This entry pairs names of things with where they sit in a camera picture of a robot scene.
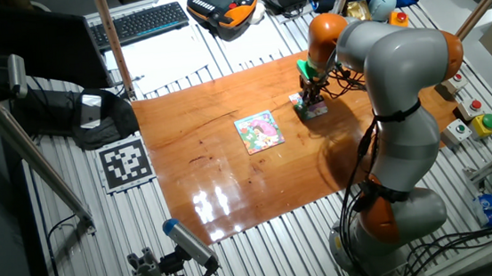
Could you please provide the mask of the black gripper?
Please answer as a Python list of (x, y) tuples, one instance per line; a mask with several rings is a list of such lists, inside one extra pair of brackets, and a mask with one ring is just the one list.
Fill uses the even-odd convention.
[(306, 77), (302, 76), (302, 101), (307, 107), (310, 107), (313, 102), (320, 103), (324, 101), (322, 95), (323, 87), (325, 87), (325, 75)]

